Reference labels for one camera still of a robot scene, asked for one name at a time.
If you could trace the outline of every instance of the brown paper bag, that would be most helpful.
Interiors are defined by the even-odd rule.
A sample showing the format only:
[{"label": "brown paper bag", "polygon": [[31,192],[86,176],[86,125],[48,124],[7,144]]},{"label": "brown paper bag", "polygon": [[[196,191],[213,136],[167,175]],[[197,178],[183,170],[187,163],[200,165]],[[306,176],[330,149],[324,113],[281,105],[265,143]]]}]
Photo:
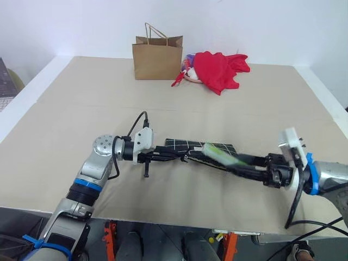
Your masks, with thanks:
[{"label": "brown paper bag", "polygon": [[[168,38],[148,23],[145,28],[146,37],[137,36],[133,44],[135,79],[174,80],[181,69],[183,37]],[[151,31],[160,38],[151,38]]]}]

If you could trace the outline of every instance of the beige table surface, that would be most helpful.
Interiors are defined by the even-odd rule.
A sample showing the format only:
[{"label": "beige table surface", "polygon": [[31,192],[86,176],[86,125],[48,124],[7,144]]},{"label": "beige table surface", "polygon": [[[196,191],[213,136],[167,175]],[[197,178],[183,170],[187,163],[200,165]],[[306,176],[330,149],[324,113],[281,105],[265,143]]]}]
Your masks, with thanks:
[{"label": "beige table surface", "polygon": [[[101,134],[125,135],[147,110],[155,144],[165,138],[232,143],[240,153],[280,153],[278,133],[294,126],[315,159],[348,164],[348,140],[290,66],[252,64],[240,89],[221,96],[183,81],[135,80],[130,59],[75,57],[0,144],[0,206],[54,211]],[[95,217],[278,234],[294,193],[195,163],[120,162]],[[295,220],[330,222],[338,211],[303,194]],[[344,228],[341,222],[338,227]],[[321,235],[333,235],[326,229]]]}]

